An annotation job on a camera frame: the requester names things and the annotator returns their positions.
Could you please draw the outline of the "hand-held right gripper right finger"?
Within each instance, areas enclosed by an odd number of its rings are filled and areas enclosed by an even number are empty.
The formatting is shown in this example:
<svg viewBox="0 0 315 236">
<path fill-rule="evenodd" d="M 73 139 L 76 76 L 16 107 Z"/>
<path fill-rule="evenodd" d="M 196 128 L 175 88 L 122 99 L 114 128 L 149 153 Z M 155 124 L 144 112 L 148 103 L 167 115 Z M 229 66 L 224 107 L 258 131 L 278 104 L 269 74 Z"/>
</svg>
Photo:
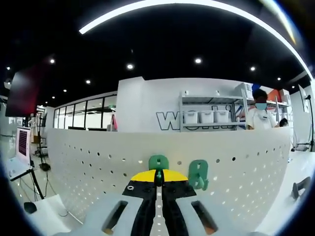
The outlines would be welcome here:
<svg viewBox="0 0 315 236">
<path fill-rule="evenodd" d="M 197 195 L 187 177 L 163 170 L 162 213 L 170 236 L 250 236 L 207 195 Z"/>
</svg>

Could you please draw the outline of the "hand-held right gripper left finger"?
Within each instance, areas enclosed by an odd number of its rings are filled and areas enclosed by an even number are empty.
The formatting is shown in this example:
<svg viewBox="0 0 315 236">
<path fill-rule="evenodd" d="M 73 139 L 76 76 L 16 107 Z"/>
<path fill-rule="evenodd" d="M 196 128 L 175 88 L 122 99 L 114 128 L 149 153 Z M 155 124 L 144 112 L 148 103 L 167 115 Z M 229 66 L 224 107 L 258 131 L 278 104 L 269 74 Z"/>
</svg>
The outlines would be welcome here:
<svg viewBox="0 0 315 236">
<path fill-rule="evenodd" d="M 72 236 L 149 236 L 156 214 L 155 170 L 147 180 L 132 178 L 122 194 L 107 194 L 88 210 Z"/>
</svg>

